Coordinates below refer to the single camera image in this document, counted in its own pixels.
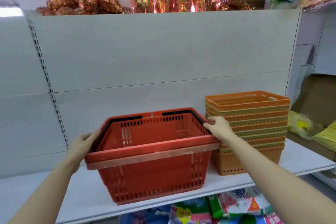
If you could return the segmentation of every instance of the forearm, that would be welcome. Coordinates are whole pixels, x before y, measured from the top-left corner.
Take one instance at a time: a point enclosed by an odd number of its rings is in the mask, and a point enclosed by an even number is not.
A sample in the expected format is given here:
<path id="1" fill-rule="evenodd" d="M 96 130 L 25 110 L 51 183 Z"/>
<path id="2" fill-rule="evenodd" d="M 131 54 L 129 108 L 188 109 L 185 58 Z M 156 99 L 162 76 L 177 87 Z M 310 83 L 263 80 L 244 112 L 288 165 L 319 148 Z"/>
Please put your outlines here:
<path id="1" fill-rule="evenodd" d="M 273 163 L 243 139 L 225 143 L 286 224 L 334 223 L 336 204 L 305 181 Z"/>
<path id="2" fill-rule="evenodd" d="M 73 167 L 61 162 L 31 194 L 8 224 L 55 224 Z"/>

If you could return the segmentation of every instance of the right hand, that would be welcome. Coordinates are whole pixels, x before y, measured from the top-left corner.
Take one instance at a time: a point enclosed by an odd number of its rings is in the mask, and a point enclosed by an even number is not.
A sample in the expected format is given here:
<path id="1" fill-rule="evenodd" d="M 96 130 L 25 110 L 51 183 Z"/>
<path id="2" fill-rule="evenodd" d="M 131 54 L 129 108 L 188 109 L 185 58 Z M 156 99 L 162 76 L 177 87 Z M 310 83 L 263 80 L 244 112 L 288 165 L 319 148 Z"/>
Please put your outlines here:
<path id="1" fill-rule="evenodd" d="M 209 123 L 204 123 L 203 126 L 219 140 L 226 141 L 235 135 L 230 123 L 224 117 L 208 117 L 208 121 Z"/>

